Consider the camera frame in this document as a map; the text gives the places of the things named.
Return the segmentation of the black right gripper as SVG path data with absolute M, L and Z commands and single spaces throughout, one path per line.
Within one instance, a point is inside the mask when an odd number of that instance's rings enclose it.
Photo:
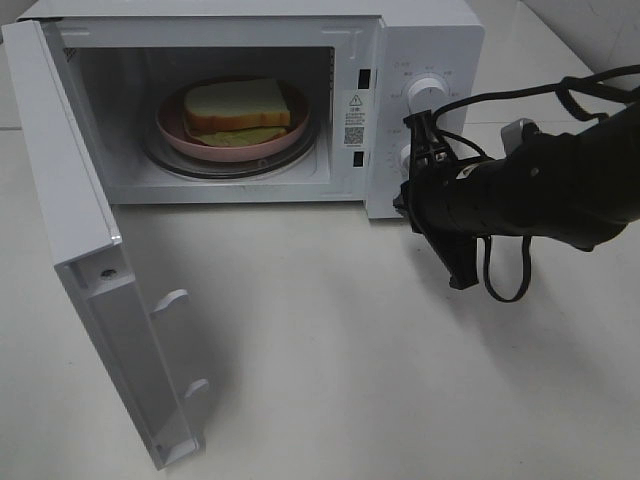
M 479 283 L 477 274 L 478 227 L 463 227 L 452 210 L 458 184 L 480 157 L 458 159 L 445 140 L 431 110 L 403 119 L 410 131 L 410 154 L 403 160 L 405 180 L 394 208 L 423 235 L 450 275 L 449 286 L 465 290 Z

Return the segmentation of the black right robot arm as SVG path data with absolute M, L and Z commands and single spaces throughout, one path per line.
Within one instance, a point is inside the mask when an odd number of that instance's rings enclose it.
M 405 118 L 409 174 L 394 200 L 464 290 L 488 283 L 491 255 L 478 268 L 477 242 L 495 235 L 522 240 L 523 279 L 531 279 L 530 245 L 551 238 L 590 252 L 639 218 L 639 106 L 632 104 L 579 134 L 542 133 L 523 125 L 504 158 L 460 160 L 429 112 Z

